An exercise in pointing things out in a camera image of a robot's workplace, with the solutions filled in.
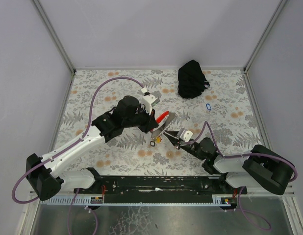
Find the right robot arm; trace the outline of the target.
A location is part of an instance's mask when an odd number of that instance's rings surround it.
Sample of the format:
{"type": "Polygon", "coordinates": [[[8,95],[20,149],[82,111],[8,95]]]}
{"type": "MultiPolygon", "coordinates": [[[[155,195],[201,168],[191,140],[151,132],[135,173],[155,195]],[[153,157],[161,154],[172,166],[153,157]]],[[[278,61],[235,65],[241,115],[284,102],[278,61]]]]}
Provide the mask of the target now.
{"type": "Polygon", "coordinates": [[[298,176],[290,161],[260,144],[243,154],[223,156],[214,138],[196,142],[191,138],[193,133],[186,129],[165,131],[164,135],[175,148],[202,160],[207,173],[223,175],[233,188],[263,187],[270,193],[283,195],[288,184],[298,176]]]}

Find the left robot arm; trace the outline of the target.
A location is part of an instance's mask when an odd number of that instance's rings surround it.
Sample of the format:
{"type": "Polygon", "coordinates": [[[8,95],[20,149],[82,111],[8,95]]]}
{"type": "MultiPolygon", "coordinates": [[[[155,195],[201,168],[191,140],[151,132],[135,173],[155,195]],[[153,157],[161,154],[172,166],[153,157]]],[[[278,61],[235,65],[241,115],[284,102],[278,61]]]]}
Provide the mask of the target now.
{"type": "Polygon", "coordinates": [[[158,127],[155,109],[159,98],[145,94],[141,100],[125,96],[117,106],[105,112],[93,121],[82,134],[65,145],[39,157],[31,154],[26,160],[26,176],[38,198],[48,200],[61,190],[90,188],[98,176],[94,170],[65,172],[68,165],[94,147],[108,143],[122,134],[126,128],[137,127],[148,133],[158,127]]]}

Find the red-handled metal key organizer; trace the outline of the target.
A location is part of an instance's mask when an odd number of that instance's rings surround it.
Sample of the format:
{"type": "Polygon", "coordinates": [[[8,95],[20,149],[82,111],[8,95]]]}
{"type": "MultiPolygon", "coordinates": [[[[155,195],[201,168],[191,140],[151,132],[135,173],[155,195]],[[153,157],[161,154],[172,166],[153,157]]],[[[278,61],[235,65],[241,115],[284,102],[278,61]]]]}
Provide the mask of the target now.
{"type": "Polygon", "coordinates": [[[164,130],[173,122],[176,117],[176,113],[170,111],[165,111],[163,114],[161,114],[156,120],[160,126],[157,129],[151,131],[152,141],[155,141],[156,138],[164,132],[164,130]]]}

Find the blue key tag with key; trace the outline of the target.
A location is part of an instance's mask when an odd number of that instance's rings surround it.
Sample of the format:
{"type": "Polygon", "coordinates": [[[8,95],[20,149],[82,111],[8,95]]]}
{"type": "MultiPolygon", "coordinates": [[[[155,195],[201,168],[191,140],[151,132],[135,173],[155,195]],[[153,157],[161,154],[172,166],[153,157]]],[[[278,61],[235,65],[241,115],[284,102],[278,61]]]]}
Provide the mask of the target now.
{"type": "Polygon", "coordinates": [[[203,110],[206,113],[210,113],[212,111],[212,107],[209,103],[205,104],[205,109],[203,110]]]}

